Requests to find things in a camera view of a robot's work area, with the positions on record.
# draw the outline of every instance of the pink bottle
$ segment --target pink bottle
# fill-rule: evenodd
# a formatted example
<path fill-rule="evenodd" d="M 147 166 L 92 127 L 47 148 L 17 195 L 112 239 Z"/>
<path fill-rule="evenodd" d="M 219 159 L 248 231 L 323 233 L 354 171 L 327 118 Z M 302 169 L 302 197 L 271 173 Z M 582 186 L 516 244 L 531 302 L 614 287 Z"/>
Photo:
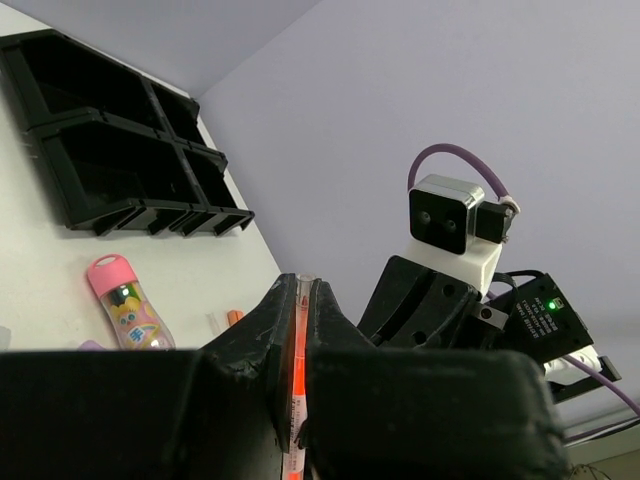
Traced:
<path fill-rule="evenodd" d="M 147 300 L 126 258 L 117 254 L 99 258 L 89 266 L 87 278 L 113 323 L 121 348 L 175 348 L 169 329 Z"/>

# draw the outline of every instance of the white table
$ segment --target white table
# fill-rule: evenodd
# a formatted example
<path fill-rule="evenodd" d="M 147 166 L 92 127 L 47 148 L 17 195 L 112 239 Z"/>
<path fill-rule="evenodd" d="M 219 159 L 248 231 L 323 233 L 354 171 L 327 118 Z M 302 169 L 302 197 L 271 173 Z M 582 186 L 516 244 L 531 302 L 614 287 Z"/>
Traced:
<path fill-rule="evenodd" d="M 0 36 L 47 28 L 0 4 Z M 208 145 L 211 137 L 200 122 Z M 0 326 L 11 350 L 75 349 L 85 340 L 117 343 L 90 290 L 85 271 L 108 253 L 127 257 L 178 348 L 198 348 L 226 325 L 226 311 L 253 309 L 279 269 L 255 223 L 228 236 L 182 238 L 163 233 L 67 230 L 54 220 L 50 199 L 9 110 L 0 98 Z M 230 176 L 238 206 L 245 204 Z M 211 325 L 211 315 L 218 326 Z"/>

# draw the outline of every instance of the gray wall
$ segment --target gray wall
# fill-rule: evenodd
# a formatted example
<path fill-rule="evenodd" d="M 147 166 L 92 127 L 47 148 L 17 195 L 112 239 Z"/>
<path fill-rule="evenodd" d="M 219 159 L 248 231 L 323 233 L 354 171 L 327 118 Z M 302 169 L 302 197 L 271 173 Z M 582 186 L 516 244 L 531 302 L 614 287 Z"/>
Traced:
<path fill-rule="evenodd" d="M 640 397 L 640 4 L 324 0 L 217 83 L 204 117 L 284 270 L 361 314 L 408 239 L 406 174 L 463 145 L 524 213 L 502 269 L 549 271 Z M 423 167 L 477 180 L 453 157 Z M 576 421 L 619 408 L 602 390 Z"/>
<path fill-rule="evenodd" d="M 2 0 L 199 95 L 320 0 Z"/>

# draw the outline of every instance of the black plastic tray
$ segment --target black plastic tray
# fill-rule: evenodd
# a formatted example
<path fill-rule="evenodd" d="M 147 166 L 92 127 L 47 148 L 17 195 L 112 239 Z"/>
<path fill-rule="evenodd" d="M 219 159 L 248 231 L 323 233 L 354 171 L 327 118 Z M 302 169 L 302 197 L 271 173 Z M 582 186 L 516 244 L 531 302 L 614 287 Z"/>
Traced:
<path fill-rule="evenodd" d="M 68 228 L 223 235 L 251 223 L 193 99 L 55 30 L 0 38 L 0 68 Z"/>

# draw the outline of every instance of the pink cap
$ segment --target pink cap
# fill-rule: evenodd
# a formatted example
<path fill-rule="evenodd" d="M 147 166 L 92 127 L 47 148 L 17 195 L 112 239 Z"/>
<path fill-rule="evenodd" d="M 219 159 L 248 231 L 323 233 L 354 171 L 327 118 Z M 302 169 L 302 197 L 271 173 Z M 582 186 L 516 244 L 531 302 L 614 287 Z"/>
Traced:
<path fill-rule="evenodd" d="M 98 298 L 121 285 L 138 280 L 127 259 L 115 253 L 93 262 L 87 270 L 87 278 Z"/>

